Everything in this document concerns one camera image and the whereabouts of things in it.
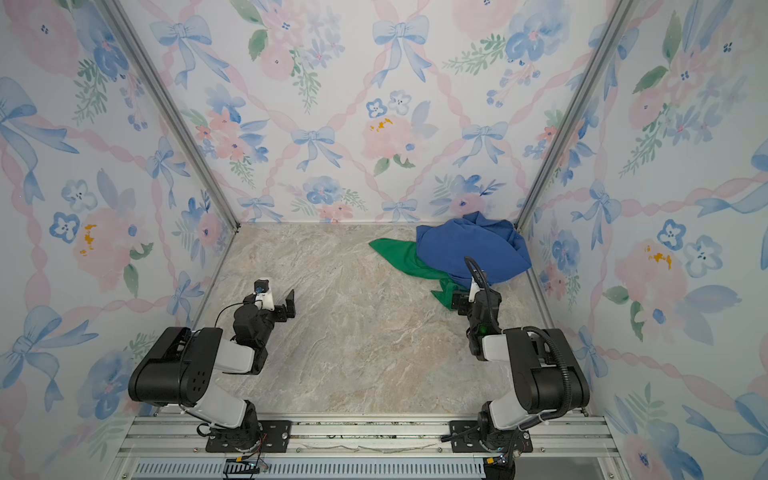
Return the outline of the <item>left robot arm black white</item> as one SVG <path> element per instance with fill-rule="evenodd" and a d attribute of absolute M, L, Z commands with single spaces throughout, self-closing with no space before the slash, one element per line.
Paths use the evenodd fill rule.
<path fill-rule="evenodd" d="M 128 393 L 132 400 L 155 407 L 176 405 L 207 425 L 208 437 L 230 446 L 239 441 L 245 450 L 263 438 L 256 408 L 217 385 L 213 376 L 262 372 L 275 326 L 296 317 L 295 291 L 278 304 L 270 281 L 258 279 L 252 293 L 230 308 L 230 339 L 217 325 L 167 328 L 135 367 Z"/>

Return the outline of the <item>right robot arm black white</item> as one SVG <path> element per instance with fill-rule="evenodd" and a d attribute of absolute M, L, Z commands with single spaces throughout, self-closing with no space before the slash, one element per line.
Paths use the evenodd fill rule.
<path fill-rule="evenodd" d="M 502 297 L 473 285 L 452 295 L 451 308 L 468 320 L 471 354 L 484 362 L 506 363 L 511 389 L 485 403 L 476 424 L 453 422 L 445 441 L 471 450 L 529 452 L 533 427 L 588 406 L 590 388 L 563 332 L 535 326 L 503 329 L 498 322 Z"/>

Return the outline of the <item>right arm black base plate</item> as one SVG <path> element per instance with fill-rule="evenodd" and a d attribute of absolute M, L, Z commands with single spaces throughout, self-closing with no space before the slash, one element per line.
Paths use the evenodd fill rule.
<path fill-rule="evenodd" d="M 527 454 L 533 452 L 530 434 L 520 430 L 497 430 L 480 426 L 477 420 L 452 420 L 442 437 L 453 453 Z"/>

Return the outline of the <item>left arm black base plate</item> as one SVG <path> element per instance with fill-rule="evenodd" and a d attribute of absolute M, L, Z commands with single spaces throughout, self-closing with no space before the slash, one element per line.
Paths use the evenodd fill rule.
<path fill-rule="evenodd" d="M 214 427 L 205 435 L 206 453 L 285 453 L 291 437 L 290 420 L 259 420 L 235 429 Z"/>

